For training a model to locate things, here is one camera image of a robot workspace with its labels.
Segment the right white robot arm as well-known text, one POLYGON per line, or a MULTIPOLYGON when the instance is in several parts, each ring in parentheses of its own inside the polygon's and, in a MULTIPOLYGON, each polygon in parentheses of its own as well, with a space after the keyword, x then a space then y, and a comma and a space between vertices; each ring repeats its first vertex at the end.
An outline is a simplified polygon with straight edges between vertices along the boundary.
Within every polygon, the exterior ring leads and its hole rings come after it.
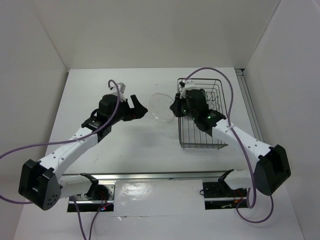
POLYGON ((223 196, 249 188, 271 196, 291 176, 287 152, 281 145, 259 141, 229 122, 209 107, 202 89, 177 93, 169 108, 175 117, 191 118, 200 131, 243 153, 248 169, 228 170, 219 178, 218 190, 223 196))

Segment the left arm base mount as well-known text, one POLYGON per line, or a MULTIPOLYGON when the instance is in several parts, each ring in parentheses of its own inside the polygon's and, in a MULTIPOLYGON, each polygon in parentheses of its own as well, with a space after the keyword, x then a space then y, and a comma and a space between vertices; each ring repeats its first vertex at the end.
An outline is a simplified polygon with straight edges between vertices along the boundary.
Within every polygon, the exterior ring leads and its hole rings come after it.
POLYGON ((83 194, 73 196, 81 213, 94 213, 98 210, 101 212, 114 211, 116 183, 102 180, 99 184, 101 186, 92 198, 83 194))

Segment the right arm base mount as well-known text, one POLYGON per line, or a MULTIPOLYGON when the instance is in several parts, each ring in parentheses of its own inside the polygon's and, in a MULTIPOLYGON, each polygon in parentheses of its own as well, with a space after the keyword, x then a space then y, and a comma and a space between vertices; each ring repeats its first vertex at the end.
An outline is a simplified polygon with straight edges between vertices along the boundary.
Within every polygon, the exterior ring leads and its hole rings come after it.
POLYGON ((247 208, 247 190, 231 189, 221 180, 204 181, 199 194, 204 198, 205 210, 227 210, 247 208))

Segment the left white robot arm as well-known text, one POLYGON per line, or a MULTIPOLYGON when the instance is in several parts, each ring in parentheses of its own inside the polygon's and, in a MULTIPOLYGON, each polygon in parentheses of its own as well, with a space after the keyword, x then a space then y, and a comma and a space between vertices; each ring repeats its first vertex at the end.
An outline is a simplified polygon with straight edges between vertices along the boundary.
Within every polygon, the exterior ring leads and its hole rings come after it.
POLYGON ((88 173, 62 178, 65 171, 86 151, 97 145, 119 121, 141 119, 148 112, 135 95, 131 95, 133 107, 128 100, 118 100, 107 94, 99 101, 98 108, 84 121, 71 138, 51 154, 34 161, 29 159, 21 170, 18 193, 42 210, 51 209, 59 199, 83 195, 92 200, 106 189, 98 179, 88 173))

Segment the clear glass square plate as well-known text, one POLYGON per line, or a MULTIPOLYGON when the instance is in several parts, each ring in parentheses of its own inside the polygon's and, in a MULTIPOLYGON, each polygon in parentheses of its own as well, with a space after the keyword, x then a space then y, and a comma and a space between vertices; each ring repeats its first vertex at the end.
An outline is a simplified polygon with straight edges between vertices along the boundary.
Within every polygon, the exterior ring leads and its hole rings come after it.
POLYGON ((175 116, 170 110, 174 100, 167 94, 155 93, 149 99, 149 118, 161 124, 171 123, 175 116))

